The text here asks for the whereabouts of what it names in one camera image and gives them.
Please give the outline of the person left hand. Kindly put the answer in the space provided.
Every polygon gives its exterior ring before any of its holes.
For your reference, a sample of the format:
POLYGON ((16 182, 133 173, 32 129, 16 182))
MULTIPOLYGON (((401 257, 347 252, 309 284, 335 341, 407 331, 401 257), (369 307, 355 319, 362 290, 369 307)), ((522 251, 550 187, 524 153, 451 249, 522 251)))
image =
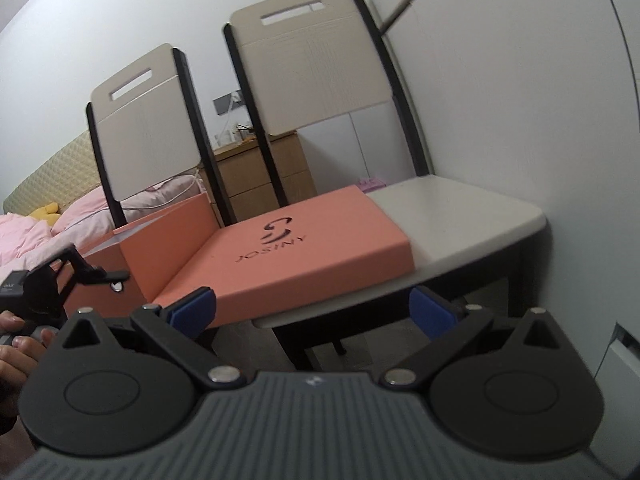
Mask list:
POLYGON ((17 398, 27 379, 52 344, 56 333, 42 328, 37 338, 15 336, 1 346, 1 434, 7 434, 17 422, 17 398))

